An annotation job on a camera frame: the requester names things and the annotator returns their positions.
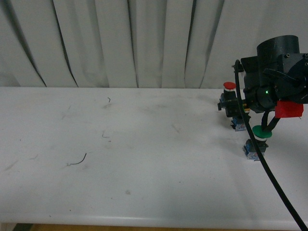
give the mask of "green button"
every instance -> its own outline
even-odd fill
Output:
[[[269,138],[272,136],[272,132],[266,132],[266,131],[262,131],[262,127],[261,125],[257,125],[257,126],[254,126],[252,128],[252,131],[254,132],[254,134],[256,136],[258,136],[259,138],[262,138],[262,139],[266,139],[266,138]]]

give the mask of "red button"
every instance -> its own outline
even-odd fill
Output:
[[[232,82],[225,82],[223,86],[225,87],[225,89],[228,89],[228,90],[233,90],[236,88],[235,83],[232,83]]]

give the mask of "black cylinder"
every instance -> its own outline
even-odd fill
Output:
[[[262,74],[265,68],[277,70],[277,58],[281,54],[299,53],[298,37],[284,35],[271,38],[257,46],[260,85],[268,84],[267,78]]]

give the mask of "table surface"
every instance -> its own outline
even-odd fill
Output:
[[[220,94],[0,88],[0,222],[298,230]],[[280,120],[266,151],[306,223],[307,121]]]

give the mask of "curtain fold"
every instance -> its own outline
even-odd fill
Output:
[[[222,88],[259,43],[299,37],[305,0],[2,0],[0,86]]]
[[[128,2],[96,0],[103,55],[111,88],[136,88]]]
[[[54,0],[70,68],[79,87],[108,87],[94,0]]]
[[[0,86],[44,87],[18,40],[12,16],[5,12],[9,9],[4,4],[0,4]]]
[[[192,1],[167,1],[162,88],[185,88],[184,71]]]
[[[20,29],[47,87],[75,87],[61,44],[52,1],[11,0]]]
[[[160,88],[167,0],[130,0],[129,5],[138,86]]]

